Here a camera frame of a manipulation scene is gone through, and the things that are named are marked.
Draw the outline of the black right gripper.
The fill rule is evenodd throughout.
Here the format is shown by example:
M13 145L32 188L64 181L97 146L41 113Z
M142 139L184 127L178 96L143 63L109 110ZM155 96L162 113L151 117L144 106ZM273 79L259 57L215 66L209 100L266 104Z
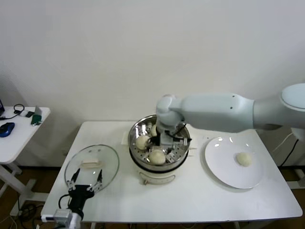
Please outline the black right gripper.
M151 145L160 145L160 136L153 136L152 139L148 139L147 140L147 145L151 146Z

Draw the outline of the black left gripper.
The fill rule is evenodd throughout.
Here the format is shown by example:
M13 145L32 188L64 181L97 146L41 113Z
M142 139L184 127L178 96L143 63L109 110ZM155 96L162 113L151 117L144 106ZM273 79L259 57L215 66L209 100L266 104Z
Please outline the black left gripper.
M100 170L96 183L90 185L75 185L76 179L79 175L80 168L72 175L71 179L67 181L68 193L71 197L68 209L72 213L77 213L79 216L84 216L83 208L87 199L94 197L94 191L100 191L102 188L102 169Z

